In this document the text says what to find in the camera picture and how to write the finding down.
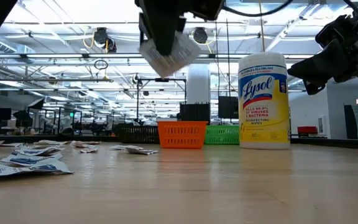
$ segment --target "lysol wipes container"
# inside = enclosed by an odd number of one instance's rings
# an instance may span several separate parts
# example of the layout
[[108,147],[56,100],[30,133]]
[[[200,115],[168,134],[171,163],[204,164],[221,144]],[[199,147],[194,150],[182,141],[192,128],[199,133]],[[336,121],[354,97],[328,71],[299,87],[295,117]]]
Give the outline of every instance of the lysol wipes container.
[[287,66],[282,54],[259,53],[239,61],[240,147],[289,149]]

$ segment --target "green basket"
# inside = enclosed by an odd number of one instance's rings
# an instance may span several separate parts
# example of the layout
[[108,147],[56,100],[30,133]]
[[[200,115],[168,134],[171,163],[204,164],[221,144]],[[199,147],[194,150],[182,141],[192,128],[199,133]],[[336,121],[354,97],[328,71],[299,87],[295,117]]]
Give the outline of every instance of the green basket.
[[239,144],[238,126],[207,126],[205,144]]

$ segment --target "white lid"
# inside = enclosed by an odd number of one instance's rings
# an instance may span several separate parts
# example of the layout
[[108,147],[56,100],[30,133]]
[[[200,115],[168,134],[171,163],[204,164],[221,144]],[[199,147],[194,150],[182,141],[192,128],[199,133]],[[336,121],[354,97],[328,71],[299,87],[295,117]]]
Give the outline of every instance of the white lid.
[[243,57],[239,61],[239,72],[245,68],[258,65],[281,65],[287,67],[285,64],[284,55],[276,52],[262,52]]

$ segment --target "table surface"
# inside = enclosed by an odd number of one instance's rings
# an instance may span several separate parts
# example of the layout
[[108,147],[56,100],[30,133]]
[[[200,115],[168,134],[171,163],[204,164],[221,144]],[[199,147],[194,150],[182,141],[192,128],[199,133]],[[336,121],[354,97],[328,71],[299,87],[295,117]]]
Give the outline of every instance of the table surface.
[[[75,174],[0,179],[0,223],[358,223],[358,150],[62,151]],[[159,149],[157,145],[144,145]],[[12,149],[0,148],[0,160]]]

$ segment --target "lysol logo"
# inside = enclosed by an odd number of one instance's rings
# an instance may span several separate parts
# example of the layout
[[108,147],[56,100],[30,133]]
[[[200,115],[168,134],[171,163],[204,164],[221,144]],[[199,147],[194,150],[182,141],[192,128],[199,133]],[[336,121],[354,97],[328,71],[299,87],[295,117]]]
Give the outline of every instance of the lysol logo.
[[244,109],[250,103],[262,100],[271,100],[273,97],[274,77],[262,75],[250,80],[244,85],[242,92],[244,93]]

